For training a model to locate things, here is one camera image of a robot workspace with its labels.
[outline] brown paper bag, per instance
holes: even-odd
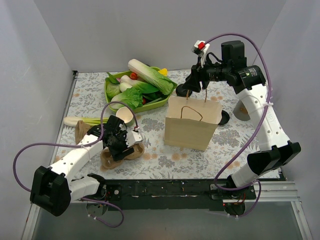
[[[171,96],[165,116],[164,144],[206,150],[222,118],[216,101]]]
[[[82,120],[79,120],[75,126],[75,144],[79,144],[87,134],[91,126]]]

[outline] floral tablecloth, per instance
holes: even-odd
[[[178,84],[185,81],[190,70],[168,71],[168,77]],[[104,83],[105,72],[79,73],[76,80],[68,116],[100,117],[106,104]],[[113,169],[103,168],[100,155],[95,155],[75,178],[81,178],[89,173],[95,173],[106,179],[196,179],[214,178],[218,171],[246,143],[254,132],[250,121],[240,121],[233,116],[233,109],[238,102],[234,90],[224,82],[212,82],[208,87],[208,98],[219,101],[223,109],[230,114],[230,121],[219,126],[206,151],[183,147],[164,145],[165,116],[168,104],[165,106],[137,114],[139,126],[143,131],[145,151],[143,156],[135,160],[125,160],[122,165]],[[205,98],[205,93],[193,93],[192,98]],[[105,116],[114,114],[107,109]],[[75,144],[75,128],[64,126],[62,144]],[[237,171],[247,162],[247,155],[259,150],[258,141],[254,140],[245,152],[230,165],[221,178]],[[70,151],[60,147],[55,160],[58,161]],[[265,178],[279,178],[278,171],[265,174]]]

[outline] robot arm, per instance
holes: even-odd
[[[135,130],[122,129],[124,121],[111,115],[103,124],[103,137],[97,143],[70,151],[58,162],[49,167],[40,166],[34,173],[30,201],[41,208],[60,216],[70,202],[84,196],[101,199],[106,193],[106,180],[96,174],[73,180],[75,174],[90,159],[109,148],[114,161],[122,160],[134,152],[133,145],[143,141],[142,135]],[[101,126],[93,126],[80,146],[93,143],[101,135]]]
[[[218,60],[213,53],[207,55],[207,50],[203,41],[197,41],[194,45],[192,51],[198,55],[198,63],[191,67],[191,74],[182,86],[184,89],[199,93],[201,88],[208,87],[209,82],[226,81],[244,104],[255,128],[262,118],[264,107],[269,106],[257,134],[260,151],[249,154],[247,163],[228,177],[228,187],[238,188],[284,166],[301,151],[301,147],[298,142],[290,141],[277,119],[272,104],[266,102],[265,77],[258,66],[247,66],[244,43],[239,40],[222,43],[222,60]],[[210,54],[218,62],[212,64]]]

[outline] white enclosure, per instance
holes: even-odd
[[[32,0],[0,0],[0,239],[22,236],[30,194],[15,181],[16,153],[35,142],[55,142],[72,71]],[[29,188],[35,169],[50,162],[53,148],[21,155],[17,172]]]
[[[188,69],[197,40],[239,32],[262,46],[285,0],[34,0],[72,70],[123,71],[135,58]],[[211,46],[220,55],[220,43]],[[246,50],[253,63],[256,52]]]
[[[20,239],[29,193],[12,162],[27,144],[55,142],[72,82],[79,72],[123,71],[130,59],[168,69],[197,61],[196,40],[226,32],[253,39],[269,67],[274,108],[302,152],[285,167],[296,181],[314,239],[318,226],[317,146],[320,124],[320,3],[314,0],[0,0],[0,239]],[[225,37],[211,44],[220,56]],[[244,40],[248,64],[261,65]],[[18,174],[28,187],[52,148],[27,150]]]

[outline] purple cable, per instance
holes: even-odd
[[[261,191],[262,191],[262,188],[261,188],[261,182],[259,180],[256,180],[256,182],[259,184],[259,192],[258,192],[258,196],[256,197],[256,200],[254,202],[254,204],[252,205],[252,207],[246,211],[244,214],[242,215],[238,215],[238,218],[241,218],[241,217],[244,217],[244,216],[247,216],[249,213],[252,212],[252,210],[256,207],[259,199],[260,199],[260,195],[261,195]],[[227,216],[229,217],[228,215],[225,215],[223,213],[219,213],[219,212],[212,212],[212,211],[208,211],[207,213],[209,214],[214,214],[214,215],[220,215],[220,216]]]
[[[214,36],[212,38],[210,38],[208,41],[205,42],[205,45],[210,43],[211,41],[215,40],[215,39],[218,39],[218,38],[221,38],[221,37],[224,37],[224,36],[238,36],[238,37],[241,37],[241,38],[244,38],[246,40],[248,40],[252,45],[253,47],[255,48],[255,50],[257,51],[260,59],[261,59],[261,62],[262,62],[262,65],[263,65],[263,68],[265,70],[265,74],[266,74],[266,79],[267,79],[267,82],[268,82],[268,91],[267,91],[267,95],[266,95],[266,102],[269,103],[270,102],[270,98],[271,98],[271,91],[272,91],[272,88],[271,88],[271,79],[270,79],[270,75],[269,75],[269,71],[268,71],[268,68],[267,68],[267,64],[265,62],[265,59],[264,57],[262,56],[262,53],[259,49],[259,47],[254,43],[254,41],[252,41],[249,37],[243,35],[243,34],[240,34],[240,33],[235,33],[235,32],[227,32],[227,33],[223,33],[223,34],[220,34],[220,35],[217,35],[217,36]],[[254,138],[256,137],[256,135],[258,134],[260,128],[261,128],[261,125],[262,123],[264,122],[265,120],[265,117],[267,115],[267,110],[268,110],[268,106],[265,106],[264,107],[264,111],[263,111],[263,114],[262,114],[262,117],[254,131],[254,133],[252,134],[252,136],[250,137],[250,139],[246,142],[246,144],[234,155],[234,157],[223,167],[221,168],[221,170],[218,172],[218,174],[215,176],[214,178],[214,185],[221,189],[221,190],[225,190],[225,191],[237,191],[237,190],[241,190],[241,189],[245,189],[247,187],[249,187],[250,185],[252,185],[253,183],[250,182],[248,183],[247,185],[244,185],[244,186],[241,186],[241,187],[235,187],[235,188],[226,188],[226,187],[222,187],[222,186],[219,186],[217,181],[218,181],[218,178],[220,177],[220,175],[223,173],[224,170],[226,170],[226,168],[228,166],[230,166],[230,164],[232,164],[236,159],[237,157],[240,156],[240,154],[242,154],[242,152],[250,145],[250,143],[254,140]]]
[[[122,219],[121,219],[121,221],[120,221],[118,224],[116,224],[116,225],[111,225],[110,223],[107,223],[106,221],[102,220],[101,218],[96,217],[96,216],[90,214],[90,217],[97,219],[98,221],[100,221],[100,222],[103,223],[104,225],[107,225],[107,226],[110,227],[110,228],[117,228],[117,227],[119,227],[119,226],[124,222],[124,220],[125,220],[125,214],[124,214],[124,212],[122,211],[122,209],[121,209],[120,207],[118,207],[118,206],[110,203],[110,202],[93,200],[93,199],[89,199],[89,198],[86,198],[86,197],[81,198],[81,200],[83,200],[83,201],[90,201],[90,202],[94,202],[94,203],[98,203],[98,204],[108,205],[108,206],[110,206],[110,207],[113,207],[113,208],[119,210],[119,212],[120,212],[121,215],[122,215]]]
[[[104,113],[105,113],[105,110],[106,108],[110,105],[110,104],[122,104],[124,106],[126,106],[130,111],[131,113],[133,114],[133,117],[134,117],[134,121],[135,121],[135,128],[138,128],[138,120],[137,120],[137,117],[134,113],[134,111],[125,103],[121,102],[121,101],[111,101],[109,103],[107,103],[104,108],[102,109],[102,112],[101,112],[101,117],[100,117],[100,123],[101,123],[101,129],[104,128],[104,123],[103,123],[103,118],[104,118]],[[17,160],[18,160],[18,157],[20,156],[20,154],[28,149],[28,148],[31,148],[31,147],[34,147],[34,146],[54,146],[54,147],[65,147],[65,148],[75,148],[75,149],[80,149],[80,148],[83,148],[83,147],[90,147],[94,144],[96,144],[97,142],[99,142],[102,137],[104,136],[104,131],[101,131],[101,135],[99,136],[99,138],[96,140],[96,141],[93,141],[91,143],[88,143],[88,144],[84,144],[84,145],[67,145],[67,144],[60,144],[60,143],[50,143],[50,142],[37,142],[37,143],[32,143],[32,144],[29,144],[27,146],[25,146],[24,148],[22,148],[14,157],[14,160],[13,160],[13,175],[14,175],[14,178],[16,180],[16,182],[20,185],[20,187],[22,187],[24,190],[28,191],[28,192],[31,192],[31,189],[27,188],[25,185],[22,184],[22,182],[19,180],[18,178],[18,175],[17,175],[17,168],[16,168],[16,165],[17,165]],[[123,213],[123,211],[121,210],[121,208],[119,208],[118,206],[116,205],[113,205],[109,202],[104,202],[104,201],[97,201],[97,200],[92,200],[92,199],[89,199],[89,198],[82,198],[83,200],[86,200],[86,201],[91,201],[91,202],[95,202],[95,203],[101,203],[101,204],[106,204],[106,205],[109,205],[113,208],[116,208],[120,211],[121,215],[122,215],[122,220],[119,224],[117,225],[110,225],[109,223],[105,222],[104,220],[100,219],[100,218],[96,218],[97,220],[99,220],[100,222],[102,222],[103,224],[111,227],[111,228],[116,228],[118,226],[120,226],[124,219],[125,219],[125,215]]]

